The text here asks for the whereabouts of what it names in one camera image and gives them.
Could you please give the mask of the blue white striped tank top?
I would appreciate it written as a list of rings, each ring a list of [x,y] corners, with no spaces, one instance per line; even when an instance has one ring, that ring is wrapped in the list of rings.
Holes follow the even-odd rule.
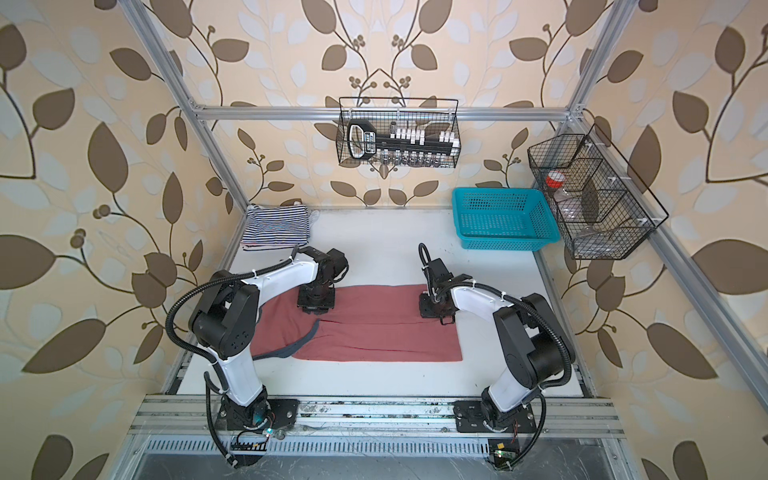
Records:
[[[278,250],[304,246],[309,238],[310,212],[305,205],[251,205],[240,245],[246,251]]]

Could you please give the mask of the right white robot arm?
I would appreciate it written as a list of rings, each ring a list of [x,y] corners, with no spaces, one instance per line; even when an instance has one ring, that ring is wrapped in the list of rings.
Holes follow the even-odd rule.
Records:
[[[452,274],[442,260],[427,253],[421,253],[420,260],[426,279],[419,297],[422,317],[445,325],[453,323],[458,312],[469,312],[495,327],[505,369],[481,393],[483,429],[508,430],[533,399],[571,381],[572,343],[542,295],[515,298],[467,274]]]

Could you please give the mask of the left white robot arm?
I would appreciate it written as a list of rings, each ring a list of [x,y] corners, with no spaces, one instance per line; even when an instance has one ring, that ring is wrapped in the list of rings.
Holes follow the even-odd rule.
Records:
[[[227,429],[261,433],[293,424],[298,403],[271,406],[254,366],[251,344],[262,307],[292,291],[300,310],[324,314],[334,308],[335,284],[348,270],[341,251],[305,246],[274,266],[238,275],[219,272],[205,284],[190,329],[216,375],[204,374],[206,393],[220,396],[219,416]]]

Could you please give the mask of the maroon garment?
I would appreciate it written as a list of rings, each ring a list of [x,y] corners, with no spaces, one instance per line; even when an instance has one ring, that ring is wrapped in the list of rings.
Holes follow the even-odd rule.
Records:
[[[362,285],[335,291],[334,308],[306,313],[294,288],[261,309],[250,345],[253,359],[327,362],[459,362],[454,324],[420,315],[422,285]]]

